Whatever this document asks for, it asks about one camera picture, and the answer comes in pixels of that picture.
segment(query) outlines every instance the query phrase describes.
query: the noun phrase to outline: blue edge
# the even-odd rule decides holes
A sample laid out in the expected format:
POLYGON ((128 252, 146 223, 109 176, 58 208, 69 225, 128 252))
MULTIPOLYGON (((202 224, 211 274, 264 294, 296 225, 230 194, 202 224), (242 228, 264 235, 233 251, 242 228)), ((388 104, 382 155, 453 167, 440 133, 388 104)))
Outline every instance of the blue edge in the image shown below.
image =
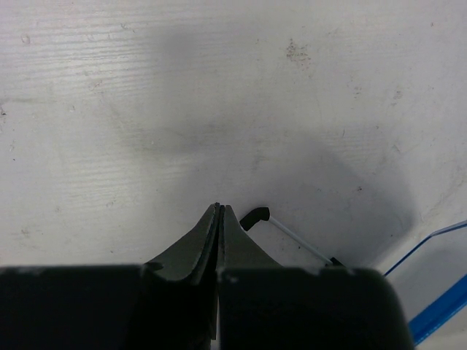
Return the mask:
MULTIPOLYGON (((440 236, 460 228, 467 227, 467 221, 460 222, 456 225, 446 227, 442 230, 431 233, 428 237, 417 244, 410 252, 400 259, 392 268, 390 268, 385 276, 389 275, 401 263, 404 262, 410 255, 417 251, 429 239, 435 236, 440 236)), ((420 344, 440 326, 442 326, 451 317, 467 304, 467 274, 461 278, 456 284, 450 287, 443 295, 432 302, 425 310, 420 312, 409 322, 409 328, 412 332, 415 345, 420 344)))

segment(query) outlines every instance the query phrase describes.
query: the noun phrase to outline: white stick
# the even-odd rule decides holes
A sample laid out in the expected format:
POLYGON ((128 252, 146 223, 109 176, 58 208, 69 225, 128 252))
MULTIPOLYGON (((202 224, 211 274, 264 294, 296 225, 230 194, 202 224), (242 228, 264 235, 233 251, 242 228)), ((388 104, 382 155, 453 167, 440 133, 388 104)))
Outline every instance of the white stick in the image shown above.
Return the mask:
POLYGON ((319 257, 322 261, 324 261, 326 264, 333 265, 333 262, 330 261, 327 257, 322 255, 320 252, 318 252, 313 246, 310 246, 307 242, 303 240, 302 237, 297 235, 295 232, 292 230, 289 230, 286 228, 282 223, 277 221, 275 218, 272 216, 269 216, 269 222, 279 228, 282 232, 287 233, 294 241, 297 243, 301 244, 304 246, 306 249, 308 249, 312 254, 314 254, 316 257, 319 257))

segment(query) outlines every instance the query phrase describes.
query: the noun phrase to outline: white rod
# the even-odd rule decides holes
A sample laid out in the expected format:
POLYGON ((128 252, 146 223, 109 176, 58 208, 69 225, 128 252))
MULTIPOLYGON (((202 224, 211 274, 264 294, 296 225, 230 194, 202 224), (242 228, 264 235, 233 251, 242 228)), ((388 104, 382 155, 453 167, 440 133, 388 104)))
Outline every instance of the white rod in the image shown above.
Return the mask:
POLYGON ((316 250, 313 246, 310 246, 307 242, 303 240, 302 237, 297 235, 295 232, 292 230, 289 230, 287 227, 285 227, 282 223, 277 221, 275 218, 272 216, 269 216, 269 222, 279 228, 282 232, 287 233, 294 241, 297 243, 301 244, 304 246, 306 249, 308 249, 312 254, 314 254, 316 257, 319 257, 322 261, 324 261, 326 264, 333 265, 333 262, 330 261, 327 257, 322 255, 320 252, 316 250))

